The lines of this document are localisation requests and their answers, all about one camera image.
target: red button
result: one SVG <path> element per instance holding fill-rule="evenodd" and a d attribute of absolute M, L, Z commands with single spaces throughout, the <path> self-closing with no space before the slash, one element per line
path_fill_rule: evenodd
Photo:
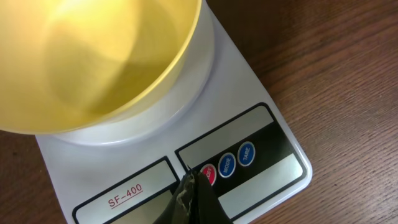
<path fill-rule="evenodd" d="M 206 164 L 201 168 L 200 172 L 207 176 L 207 179 L 209 179 L 210 184 L 213 186 L 217 178 L 216 167 L 212 164 Z"/>

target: label panel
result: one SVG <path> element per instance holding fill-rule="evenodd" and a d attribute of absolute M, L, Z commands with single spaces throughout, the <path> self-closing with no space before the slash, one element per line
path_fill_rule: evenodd
<path fill-rule="evenodd" d="M 107 222 L 176 181 L 167 161 L 163 160 L 79 206 L 74 214 L 75 219 L 80 224 Z"/>

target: scale platform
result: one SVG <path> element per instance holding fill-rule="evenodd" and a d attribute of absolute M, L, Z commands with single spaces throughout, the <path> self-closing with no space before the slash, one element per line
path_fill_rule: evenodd
<path fill-rule="evenodd" d="M 214 27 L 214 55 L 206 57 L 213 65 L 204 69 L 210 75 L 192 81 L 196 90 L 183 105 L 165 112 L 170 121 L 131 138 L 113 132 L 107 138 L 107 128 L 36 136 L 68 223 L 152 223 L 189 169 L 208 176 L 234 223 L 254 220 L 310 183 L 310 162 L 275 103 L 208 6 L 202 8 Z"/>

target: white weighing platform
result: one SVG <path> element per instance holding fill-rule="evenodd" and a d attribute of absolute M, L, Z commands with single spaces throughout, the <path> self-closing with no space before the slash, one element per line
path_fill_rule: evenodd
<path fill-rule="evenodd" d="M 235 223 L 254 220 L 310 183 L 302 148 L 205 3 L 190 50 L 176 87 L 140 119 L 36 136 L 68 223 L 152 223 L 189 169 L 208 174 Z M 181 92 L 182 103 L 167 110 Z"/>

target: wooden table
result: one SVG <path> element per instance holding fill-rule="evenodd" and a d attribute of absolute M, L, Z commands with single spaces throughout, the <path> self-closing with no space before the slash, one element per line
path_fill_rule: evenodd
<path fill-rule="evenodd" d="M 314 170 L 256 222 L 398 223 L 398 1 L 209 5 Z M 34 137 L 0 145 L 0 223 L 65 223 Z"/>

